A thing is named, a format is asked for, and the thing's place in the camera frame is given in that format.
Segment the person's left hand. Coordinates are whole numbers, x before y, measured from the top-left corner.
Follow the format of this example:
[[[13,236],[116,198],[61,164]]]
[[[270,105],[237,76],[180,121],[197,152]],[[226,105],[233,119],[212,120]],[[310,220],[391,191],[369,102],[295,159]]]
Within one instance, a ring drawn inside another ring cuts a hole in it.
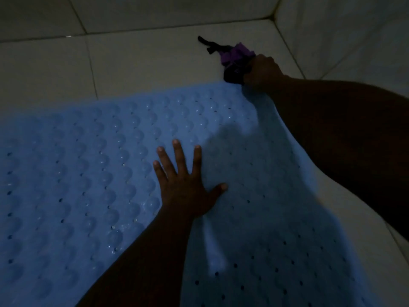
[[[192,170],[188,171],[189,174],[186,177],[177,176],[177,166],[173,165],[164,147],[157,148],[157,155],[168,177],[166,189],[160,189],[164,208],[178,208],[184,216],[193,219],[205,215],[215,206],[209,205],[206,198],[208,190],[202,181],[202,147],[200,145],[195,145],[193,149]]]

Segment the person's right hand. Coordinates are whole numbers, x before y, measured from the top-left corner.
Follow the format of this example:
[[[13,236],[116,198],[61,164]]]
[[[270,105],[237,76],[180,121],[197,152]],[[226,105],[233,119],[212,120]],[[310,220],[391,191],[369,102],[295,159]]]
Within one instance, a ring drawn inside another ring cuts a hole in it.
[[[251,59],[247,69],[249,72],[243,76],[244,86],[259,92],[279,92],[291,81],[291,78],[281,71],[273,57],[263,54],[258,54]]]

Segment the blue suction cup bath mat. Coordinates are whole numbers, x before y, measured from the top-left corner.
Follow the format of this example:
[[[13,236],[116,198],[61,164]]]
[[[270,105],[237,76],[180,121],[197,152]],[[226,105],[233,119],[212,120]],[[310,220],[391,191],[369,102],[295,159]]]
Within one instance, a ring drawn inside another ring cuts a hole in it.
[[[381,307],[271,99],[227,83],[0,115],[0,307],[74,307],[162,206],[178,139],[206,188],[183,307]]]

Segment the purple and black cloth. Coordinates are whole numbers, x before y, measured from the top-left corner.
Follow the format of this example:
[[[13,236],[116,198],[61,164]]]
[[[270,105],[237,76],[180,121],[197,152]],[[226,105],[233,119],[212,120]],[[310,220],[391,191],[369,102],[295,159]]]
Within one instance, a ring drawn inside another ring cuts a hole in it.
[[[230,46],[207,41],[201,36],[198,36],[197,39],[207,46],[210,55],[215,52],[219,53],[221,65],[224,67],[223,79],[225,82],[244,85],[243,77],[251,71],[248,64],[256,57],[254,51],[250,51],[241,42],[235,46]]]

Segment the person's left forearm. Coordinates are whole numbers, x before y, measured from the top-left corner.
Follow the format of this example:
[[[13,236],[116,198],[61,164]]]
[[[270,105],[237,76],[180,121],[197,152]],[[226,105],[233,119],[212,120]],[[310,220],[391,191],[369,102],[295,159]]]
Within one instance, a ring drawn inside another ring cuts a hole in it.
[[[76,307],[179,307],[193,215],[162,208]]]

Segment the person's right forearm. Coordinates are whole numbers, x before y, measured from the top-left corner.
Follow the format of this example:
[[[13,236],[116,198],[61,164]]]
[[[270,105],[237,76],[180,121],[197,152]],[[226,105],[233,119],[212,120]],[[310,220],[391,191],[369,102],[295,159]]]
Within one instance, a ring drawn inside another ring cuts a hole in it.
[[[409,98],[286,75],[265,91],[314,164],[409,241]]]

